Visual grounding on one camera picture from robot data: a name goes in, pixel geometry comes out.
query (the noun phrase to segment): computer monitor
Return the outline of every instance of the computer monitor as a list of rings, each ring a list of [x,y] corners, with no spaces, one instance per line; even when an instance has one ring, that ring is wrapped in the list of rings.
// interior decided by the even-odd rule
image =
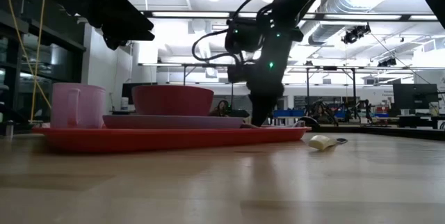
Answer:
[[[148,86],[148,85],[158,85],[157,82],[145,82],[145,83],[124,83],[122,85],[122,97],[128,98],[128,104],[133,105],[133,96],[131,95],[131,90],[137,86]]]
[[[397,109],[429,109],[439,101],[436,84],[393,84]]]

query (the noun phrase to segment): pink plate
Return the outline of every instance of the pink plate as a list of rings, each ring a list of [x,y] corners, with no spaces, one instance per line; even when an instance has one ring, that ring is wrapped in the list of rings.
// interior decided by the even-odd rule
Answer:
[[[109,129],[238,129],[242,118],[166,115],[104,115]]]

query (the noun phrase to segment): plate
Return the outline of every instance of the plate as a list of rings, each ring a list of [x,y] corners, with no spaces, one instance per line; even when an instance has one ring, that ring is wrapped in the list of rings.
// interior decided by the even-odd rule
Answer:
[[[34,129],[64,152],[141,152],[299,141],[310,127],[258,129]]]
[[[104,115],[109,129],[238,129],[242,118],[166,115]]]

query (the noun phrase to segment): desk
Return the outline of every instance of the desk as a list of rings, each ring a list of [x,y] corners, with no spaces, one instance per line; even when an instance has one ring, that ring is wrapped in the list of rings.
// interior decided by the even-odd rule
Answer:
[[[399,116],[399,127],[432,127],[433,129],[439,129],[439,124],[445,120],[444,116],[419,116],[419,115],[407,115]]]
[[[0,216],[7,224],[445,223],[443,143],[325,135],[349,142],[326,152],[298,141],[65,156],[22,137],[0,148]]]

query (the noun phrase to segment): mug handle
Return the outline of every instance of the mug handle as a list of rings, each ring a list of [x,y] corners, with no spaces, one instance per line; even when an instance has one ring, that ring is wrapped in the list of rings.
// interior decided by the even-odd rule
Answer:
[[[68,127],[77,127],[79,123],[79,98],[81,96],[81,90],[73,88],[68,90]]]

